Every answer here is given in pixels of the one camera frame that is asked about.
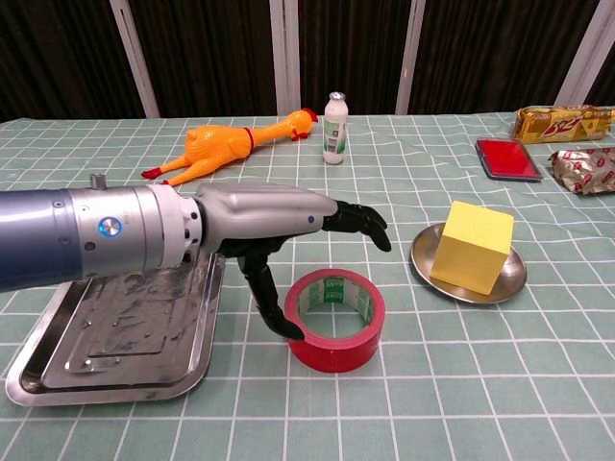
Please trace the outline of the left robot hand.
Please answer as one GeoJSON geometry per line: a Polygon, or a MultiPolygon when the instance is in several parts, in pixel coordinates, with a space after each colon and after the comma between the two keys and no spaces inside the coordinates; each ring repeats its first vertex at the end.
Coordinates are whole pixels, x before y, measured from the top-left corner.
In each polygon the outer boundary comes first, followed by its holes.
{"type": "Polygon", "coordinates": [[[383,252],[391,250],[387,224],[369,206],[277,184],[203,184],[195,201],[202,212],[202,247],[235,258],[264,323],[276,334],[302,341],[301,328],[284,317],[268,256],[287,240],[318,231],[360,232],[383,252]]]}

